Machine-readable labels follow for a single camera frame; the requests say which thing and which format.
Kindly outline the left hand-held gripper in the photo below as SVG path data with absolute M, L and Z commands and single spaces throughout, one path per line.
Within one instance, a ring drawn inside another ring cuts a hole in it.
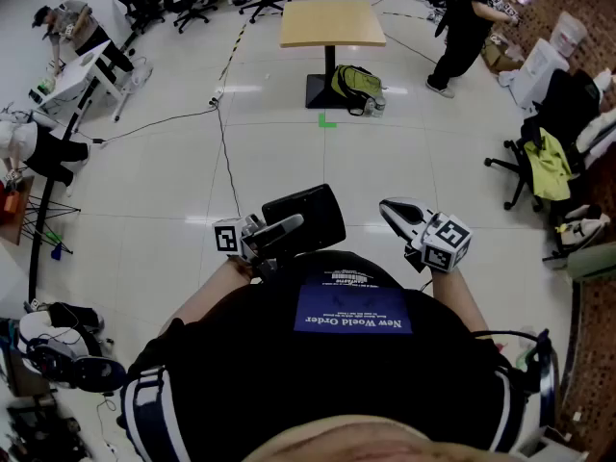
M 256 215 L 227 218 L 213 223 L 217 252 L 250 269 L 254 277 L 270 279 L 278 270 L 276 260 L 265 256 L 267 242 L 284 239 L 304 223 L 302 214 L 293 214 L 266 224 Z

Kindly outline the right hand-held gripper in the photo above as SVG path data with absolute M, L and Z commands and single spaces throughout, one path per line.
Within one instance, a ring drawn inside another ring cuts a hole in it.
M 469 250 L 473 231 L 456 216 L 435 214 L 419 199 L 383 199 L 379 213 L 399 237 L 420 253 L 420 262 L 434 270 L 453 271 Z

